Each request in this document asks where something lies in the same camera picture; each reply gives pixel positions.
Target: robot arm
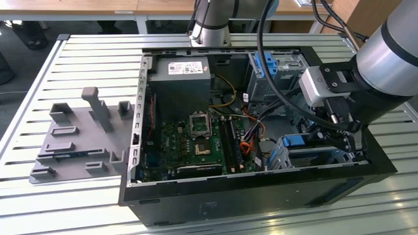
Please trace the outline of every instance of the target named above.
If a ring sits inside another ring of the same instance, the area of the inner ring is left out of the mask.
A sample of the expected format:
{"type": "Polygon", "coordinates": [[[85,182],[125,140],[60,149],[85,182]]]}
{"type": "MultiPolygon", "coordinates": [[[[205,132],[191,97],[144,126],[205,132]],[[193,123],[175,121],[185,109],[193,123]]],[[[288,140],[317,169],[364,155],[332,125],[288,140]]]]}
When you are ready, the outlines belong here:
{"type": "MultiPolygon", "coordinates": [[[[299,85],[311,111],[335,124],[361,127],[418,94],[418,1],[403,0],[349,62],[307,68],[299,85]]],[[[316,126],[349,152],[361,149],[360,130],[335,132],[316,126]]]]}
{"type": "MultiPolygon", "coordinates": [[[[229,46],[229,19],[259,19],[265,3],[267,0],[197,0],[195,26],[189,35],[192,46],[229,46]]],[[[279,0],[275,0],[268,17],[277,6],[279,0]]]]}
{"type": "MultiPolygon", "coordinates": [[[[192,46],[228,46],[228,19],[259,19],[261,13],[265,16],[267,3],[271,16],[279,3],[271,1],[197,0],[192,46]]],[[[418,1],[403,0],[349,62],[308,67],[301,75],[299,85],[309,112],[348,127],[335,131],[313,123],[309,133],[345,151],[363,148],[360,130],[418,94],[416,19],[418,1]]]]}

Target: aluminum extrusion table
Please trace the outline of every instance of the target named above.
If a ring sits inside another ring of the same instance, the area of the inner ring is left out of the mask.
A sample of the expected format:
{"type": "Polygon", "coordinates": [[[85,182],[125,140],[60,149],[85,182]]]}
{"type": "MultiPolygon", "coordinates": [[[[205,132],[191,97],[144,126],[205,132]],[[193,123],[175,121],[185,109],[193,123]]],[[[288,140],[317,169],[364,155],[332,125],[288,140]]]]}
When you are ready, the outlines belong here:
{"type": "MultiPolygon", "coordinates": [[[[398,174],[329,206],[145,228],[130,210],[116,205],[120,176],[30,185],[28,175],[48,130],[52,103],[86,107],[78,98],[85,86],[98,87],[108,105],[120,100],[133,103],[141,48],[189,46],[183,35],[72,35],[61,39],[0,142],[0,234],[418,232],[418,116],[407,104],[370,126],[398,174]]],[[[352,56],[335,35],[268,34],[264,41],[265,46],[312,46],[323,62],[347,61],[352,56]]],[[[233,46],[255,44],[255,35],[232,35],[233,46]]]]}

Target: blue latch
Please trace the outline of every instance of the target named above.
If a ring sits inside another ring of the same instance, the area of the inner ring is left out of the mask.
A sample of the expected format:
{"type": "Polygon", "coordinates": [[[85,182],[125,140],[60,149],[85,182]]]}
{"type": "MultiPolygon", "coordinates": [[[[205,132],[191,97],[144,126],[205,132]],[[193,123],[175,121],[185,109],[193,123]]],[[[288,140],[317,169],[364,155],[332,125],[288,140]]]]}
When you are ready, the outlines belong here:
{"type": "MultiPolygon", "coordinates": [[[[277,73],[276,60],[273,59],[271,54],[267,53],[267,52],[264,52],[264,56],[265,56],[265,62],[267,62],[268,71],[269,71],[269,74],[273,77],[275,74],[277,73]]],[[[259,69],[261,71],[261,77],[265,77],[265,73],[264,73],[264,70],[263,70],[263,67],[261,67],[261,62],[260,62],[260,55],[259,55],[257,52],[255,53],[255,65],[259,67],[259,69]]]]}
{"type": "Polygon", "coordinates": [[[285,147],[300,146],[300,145],[304,145],[304,140],[303,140],[301,136],[299,136],[299,135],[285,136],[285,137],[283,137],[283,144],[285,147]]]}

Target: wire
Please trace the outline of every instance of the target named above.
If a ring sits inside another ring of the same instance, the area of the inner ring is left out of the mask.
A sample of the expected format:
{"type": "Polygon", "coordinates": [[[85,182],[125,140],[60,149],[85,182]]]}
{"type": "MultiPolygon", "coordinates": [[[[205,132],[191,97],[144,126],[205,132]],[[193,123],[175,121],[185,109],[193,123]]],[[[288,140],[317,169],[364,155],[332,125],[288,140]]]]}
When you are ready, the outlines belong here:
{"type": "Polygon", "coordinates": [[[260,139],[260,141],[271,141],[272,143],[276,143],[276,140],[272,138],[264,138],[264,139],[260,139]]]}
{"type": "Polygon", "coordinates": [[[217,113],[221,116],[232,116],[232,117],[240,117],[240,118],[243,118],[243,117],[245,118],[247,117],[247,116],[239,115],[239,114],[224,114],[217,109],[215,109],[213,107],[211,107],[211,109],[215,111],[215,113],[217,113]]]}
{"type": "Polygon", "coordinates": [[[355,39],[355,36],[352,35],[353,32],[351,31],[349,27],[347,26],[345,22],[341,20],[341,18],[339,18],[339,16],[336,15],[336,13],[332,11],[331,7],[328,6],[328,3],[325,0],[320,0],[320,3],[321,5],[324,6],[328,14],[333,17],[333,19],[336,20],[336,22],[340,24],[347,36],[348,36],[348,39],[351,41],[351,44],[355,48],[355,51],[359,51],[359,45],[357,45],[357,41],[355,39]]]}
{"type": "Polygon", "coordinates": [[[341,20],[341,18],[336,15],[336,13],[333,12],[333,10],[331,9],[331,7],[328,6],[328,3],[325,0],[320,0],[321,5],[324,6],[328,14],[332,16],[332,18],[336,20],[336,22],[340,24],[341,27],[345,27],[347,24],[345,22],[341,20]]]}
{"type": "Polygon", "coordinates": [[[257,120],[255,117],[249,116],[249,114],[247,113],[247,107],[245,107],[245,106],[243,107],[241,111],[243,111],[243,114],[244,114],[248,118],[251,118],[253,121],[256,121],[256,125],[257,125],[257,124],[261,125],[263,132],[261,132],[260,137],[263,137],[263,136],[264,136],[264,133],[265,133],[265,126],[264,126],[264,124],[263,124],[261,121],[257,120]]]}
{"type": "Polygon", "coordinates": [[[219,74],[216,74],[215,76],[220,77],[225,81],[225,83],[228,83],[229,87],[232,88],[232,92],[233,92],[232,100],[228,103],[209,105],[209,107],[220,108],[220,107],[225,107],[225,106],[229,106],[231,104],[233,104],[235,99],[236,99],[236,90],[235,90],[235,87],[232,86],[232,84],[229,83],[229,81],[223,76],[220,76],[219,74]]]}
{"type": "Polygon", "coordinates": [[[197,11],[197,6],[200,4],[200,0],[195,0],[195,8],[193,8],[193,13],[191,15],[191,19],[189,19],[189,22],[188,22],[188,25],[187,25],[187,33],[189,32],[189,28],[191,28],[191,23],[195,22],[195,17],[196,17],[196,11],[197,11]]]}
{"type": "Polygon", "coordinates": [[[271,77],[271,73],[268,71],[265,55],[264,55],[264,51],[263,51],[263,28],[264,28],[264,22],[265,22],[265,18],[267,18],[267,14],[268,14],[268,10],[269,10],[272,1],[273,0],[268,0],[268,2],[265,4],[263,14],[260,17],[257,34],[256,34],[256,49],[257,49],[257,53],[259,53],[259,57],[260,57],[261,68],[263,68],[263,71],[265,73],[265,79],[267,79],[268,85],[271,87],[271,90],[275,93],[275,95],[277,96],[277,98],[280,99],[280,101],[291,109],[293,109],[293,111],[299,115],[301,115],[305,119],[311,120],[312,122],[315,122],[317,125],[323,126],[324,128],[328,128],[332,130],[345,130],[348,128],[347,123],[333,124],[332,122],[328,122],[328,121],[323,120],[321,118],[319,118],[317,116],[312,115],[309,112],[307,112],[305,110],[299,108],[299,106],[285,97],[285,95],[280,92],[280,90],[275,86],[275,82],[273,82],[273,79],[271,77]]]}
{"type": "Polygon", "coordinates": [[[205,12],[204,12],[203,22],[201,22],[200,31],[199,31],[199,34],[197,34],[197,36],[196,36],[196,39],[199,39],[200,34],[201,34],[201,29],[203,29],[203,26],[204,26],[204,21],[205,21],[205,19],[207,19],[208,11],[209,11],[209,0],[208,0],[208,6],[207,6],[207,10],[205,10],[205,12]]]}
{"type": "Polygon", "coordinates": [[[13,94],[13,93],[28,93],[28,91],[25,91],[25,92],[1,92],[0,94],[13,94]]]}
{"type": "MultiPolygon", "coordinates": [[[[313,10],[313,16],[315,16],[316,21],[317,21],[324,27],[328,27],[328,28],[333,29],[333,30],[337,31],[337,32],[341,32],[341,33],[344,32],[344,30],[343,30],[341,27],[337,27],[337,26],[335,26],[335,25],[332,25],[332,24],[324,22],[324,21],[320,19],[319,13],[317,13],[317,8],[316,8],[316,0],[312,0],[312,10],[313,10]]],[[[364,35],[361,35],[361,34],[359,34],[359,33],[356,33],[356,32],[353,32],[353,34],[355,34],[355,36],[356,36],[363,42],[367,41],[367,39],[368,39],[367,36],[364,36],[364,35]]]]}

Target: black cable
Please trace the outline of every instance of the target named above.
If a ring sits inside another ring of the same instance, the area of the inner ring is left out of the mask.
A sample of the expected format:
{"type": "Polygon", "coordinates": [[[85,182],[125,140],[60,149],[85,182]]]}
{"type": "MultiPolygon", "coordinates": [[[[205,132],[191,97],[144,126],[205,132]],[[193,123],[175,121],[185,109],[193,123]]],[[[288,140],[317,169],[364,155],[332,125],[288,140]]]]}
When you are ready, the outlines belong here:
{"type": "MultiPolygon", "coordinates": [[[[292,89],[289,92],[287,92],[285,97],[291,98],[295,94],[297,94],[299,92],[301,92],[300,88],[292,89]]],[[[273,101],[260,112],[260,114],[256,117],[256,122],[255,124],[251,126],[251,128],[247,130],[244,136],[243,136],[243,140],[245,142],[248,142],[251,140],[251,136],[253,135],[253,131],[256,130],[257,125],[260,124],[259,121],[263,121],[263,119],[267,117],[267,115],[269,115],[275,109],[277,109],[280,106],[283,106],[284,103],[280,101],[280,99],[277,99],[276,101],[273,101]]]]}
{"type": "Polygon", "coordinates": [[[255,131],[255,158],[257,158],[259,160],[261,160],[261,165],[259,166],[257,164],[255,164],[255,168],[256,171],[263,171],[264,170],[264,157],[263,157],[263,152],[261,152],[261,148],[260,148],[260,139],[259,139],[259,131],[255,131]]]}
{"type": "Polygon", "coordinates": [[[265,141],[271,141],[271,142],[273,142],[276,144],[276,140],[272,139],[272,138],[265,138],[265,141]]]}
{"type": "Polygon", "coordinates": [[[331,7],[328,6],[327,0],[320,0],[321,5],[324,6],[328,14],[332,16],[332,18],[336,20],[336,22],[340,24],[340,26],[344,28],[347,26],[345,22],[341,20],[341,18],[336,15],[331,7]]]}
{"type": "Polygon", "coordinates": [[[195,0],[195,7],[193,7],[193,13],[191,14],[191,19],[189,19],[189,22],[188,22],[188,25],[187,25],[187,34],[189,32],[189,27],[191,27],[191,23],[195,22],[195,17],[196,17],[196,11],[197,11],[197,6],[200,4],[200,0],[195,0]]]}
{"type": "MultiPolygon", "coordinates": [[[[344,29],[343,29],[341,27],[337,27],[337,26],[335,26],[335,25],[332,25],[332,24],[324,22],[324,21],[320,19],[319,13],[317,13],[317,8],[316,8],[316,0],[312,0],[312,10],[313,10],[315,19],[316,19],[316,21],[319,22],[319,24],[321,24],[324,27],[328,27],[328,28],[333,29],[333,30],[337,31],[337,32],[344,33],[344,29]]],[[[353,32],[353,34],[355,34],[355,36],[356,36],[363,42],[367,41],[367,39],[368,39],[367,36],[364,36],[364,35],[361,35],[361,34],[359,34],[359,33],[356,33],[356,32],[353,32]]]]}
{"type": "Polygon", "coordinates": [[[268,10],[271,8],[272,2],[273,2],[273,0],[268,0],[268,2],[265,4],[263,14],[260,17],[257,34],[256,34],[256,49],[257,49],[257,53],[259,53],[259,57],[260,57],[261,68],[263,68],[263,71],[265,73],[265,79],[267,79],[268,85],[271,87],[271,90],[275,93],[275,95],[277,96],[277,98],[280,99],[280,101],[291,109],[293,109],[293,111],[296,113],[299,113],[305,119],[311,120],[312,122],[315,122],[317,125],[323,126],[324,128],[328,128],[332,130],[345,130],[348,128],[347,123],[333,124],[332,122],[328,122],[328,121],[323,120],[321,118],[316,117],[315,115],[312,115],[309,112],[307,112],[305,110],[299,108],[297,105],[295,105],[289,101],[289,99],[285,97],[285,95],[280,92],[280,90],[275,86],[275,82],[273,82],[273,79],[272,79],[271,74],[269,74],[267,61],[265,61],[265,55],[264,55],[264,51],[263,51],[263,29],[264,29],[264,22],[265,22],[265,18],[267,18],[267,14],[268,14],[268,10]]]}
{"type": "Polygon", "coordinates": [[[204,12],[203,22],[201,22],[201,26],[200,26],[200,31],[199,31],[199,34],[197,34],[196,38],[200,37],[201,29],[203,29],[203,26],[204,26],[204,21],[205,21],[205,19],[207,19],[207,15],[208,15],[208,11],[209,11],[209,2],[208,2],[207,10],[205,10],[205,12],[204,12]]]}

